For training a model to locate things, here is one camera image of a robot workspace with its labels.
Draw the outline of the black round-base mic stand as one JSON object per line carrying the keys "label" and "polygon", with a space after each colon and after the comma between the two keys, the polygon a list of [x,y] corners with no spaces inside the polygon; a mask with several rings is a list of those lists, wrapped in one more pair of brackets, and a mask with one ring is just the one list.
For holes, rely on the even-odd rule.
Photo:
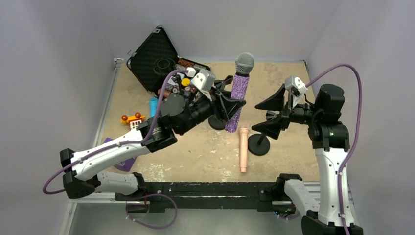
{"label": "black round-base mic stand", "polygon": [[220,115],[212,115],[208,118],[208,124],[214,130],[224,130],[227,121],[223,119]]}

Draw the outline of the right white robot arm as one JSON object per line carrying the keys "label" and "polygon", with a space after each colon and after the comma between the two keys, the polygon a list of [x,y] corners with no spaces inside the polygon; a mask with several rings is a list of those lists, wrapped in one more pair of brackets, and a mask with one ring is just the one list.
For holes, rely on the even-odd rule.
{"label": "right white robot arm", "polygon": [[300,96],[301,90],[282,85],[274,95],[256,105],[257,109],[276,114],[252,129],[277,139],[290,123],[307,125],[319,167],[320,200],[316,201],[295,175],[278,177],[280,192],[296,206],[304,235],[361,235],[364,231],[353,217],[347,183],[349,131],[339,120],[344,91],[336,85],[324,84],[313,104],[296,104],[294,100]]}

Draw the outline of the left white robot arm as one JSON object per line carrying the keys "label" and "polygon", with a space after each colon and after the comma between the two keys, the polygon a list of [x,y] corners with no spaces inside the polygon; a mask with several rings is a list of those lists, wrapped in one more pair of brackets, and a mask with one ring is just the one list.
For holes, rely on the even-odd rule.
{"label": "left white robot arm", "polygon": [[141,174],[117,174],[107,172],[107,168],[167,148],[177,142],[176,135],[183,135],[211,116],[228,121],[245,104],[245,100],[228,98],[216,88],[192,105],[174,94],[158,105],[158,114],[119,138],[81,152],[62,150],[63,185],[68,198],[78,199],[96,191],[126,196],[143,192]]}

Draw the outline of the purple glitter microphone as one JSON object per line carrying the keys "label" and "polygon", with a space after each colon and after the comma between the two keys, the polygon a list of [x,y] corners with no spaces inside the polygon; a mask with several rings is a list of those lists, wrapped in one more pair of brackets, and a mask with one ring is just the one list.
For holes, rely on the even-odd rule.
{"label": "purple glitter microphone", "polygon": [[[254,57],[252,54],[244,52],[237,56],[235,61],[236,73],[233,79],[231,90],[231,99],[244,100],[247,91],[250,72],[254,67]],[[233,117],[227,121],[225,130],[229,133],[234,133],[237,130],[241,108],[238,108]]]}

